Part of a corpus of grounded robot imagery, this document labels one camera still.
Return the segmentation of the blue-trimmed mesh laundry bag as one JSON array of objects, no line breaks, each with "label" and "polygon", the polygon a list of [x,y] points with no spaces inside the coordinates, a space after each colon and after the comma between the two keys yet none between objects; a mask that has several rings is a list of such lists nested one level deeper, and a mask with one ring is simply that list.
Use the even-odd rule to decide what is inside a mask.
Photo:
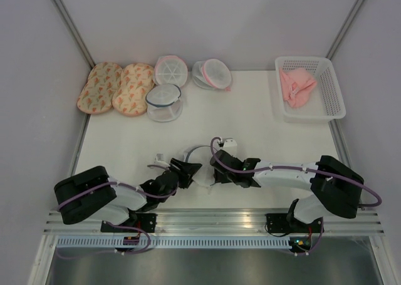
[{"label": "blue-trimmed mesh laundry bag", "polygon": [[195,145],[183,151],[183,160],[186,163],[199,163],[202,167],[194,174],[196,185],[210,189],[215,183],[214,168],[210,165],[212,158],[209,145]]}]

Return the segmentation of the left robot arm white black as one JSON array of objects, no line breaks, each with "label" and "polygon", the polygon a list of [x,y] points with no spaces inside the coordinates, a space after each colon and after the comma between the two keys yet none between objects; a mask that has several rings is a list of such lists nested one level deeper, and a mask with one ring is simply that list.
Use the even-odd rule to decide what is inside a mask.
[{"label": "left robot arm white black", "polygon": [[106,168],[99,165],[54,186],[57,211],[66,225],[95,219],[110,222],[122,232],[131,232],[137,225],[135,211],[156,209],[178,189],[188,188],[201,168],[200,163],[172,158],[159,176],[132,186],[109,176]]}]

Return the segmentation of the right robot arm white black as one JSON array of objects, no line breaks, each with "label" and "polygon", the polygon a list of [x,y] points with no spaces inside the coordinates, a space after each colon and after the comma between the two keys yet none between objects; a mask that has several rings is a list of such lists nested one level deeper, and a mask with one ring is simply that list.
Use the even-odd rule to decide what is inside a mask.
[{"label": "right robot arm white black", "polygon": [[360,206],[363,179],[332,156],[316,163],[279,165],[259,158],[243,161],[223,150],[213,154],[210,165],[216,177],[243,188],[283,187],[311,193],[292,201],[286,225],[294,232],[326,216],[354,219]]}]

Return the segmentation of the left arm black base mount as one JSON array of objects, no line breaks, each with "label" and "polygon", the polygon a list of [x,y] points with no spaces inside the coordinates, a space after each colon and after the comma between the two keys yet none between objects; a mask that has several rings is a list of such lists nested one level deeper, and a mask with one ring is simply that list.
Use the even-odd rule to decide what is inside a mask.
[{"label": "left arm black base mount", "polygon": [[133,233],[141,229],[147,233],[154,233],[157,223],[157,215],[153,213],[129,212],[127,221],[117,226],[112,226],[103,221],[100,232],[102,233]]}]

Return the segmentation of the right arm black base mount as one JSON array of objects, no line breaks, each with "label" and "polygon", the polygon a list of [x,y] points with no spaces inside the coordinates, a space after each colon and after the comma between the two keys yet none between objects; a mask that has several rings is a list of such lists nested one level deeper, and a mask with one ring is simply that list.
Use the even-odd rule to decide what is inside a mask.
[{"label": "right arm black base mount", "polygon": [[267,233],[275,236],[309,232],[309,227],[306,224],[288,217],[288,215],[284,213],[266,214],[265,218],[265,229],[267,230]]}]

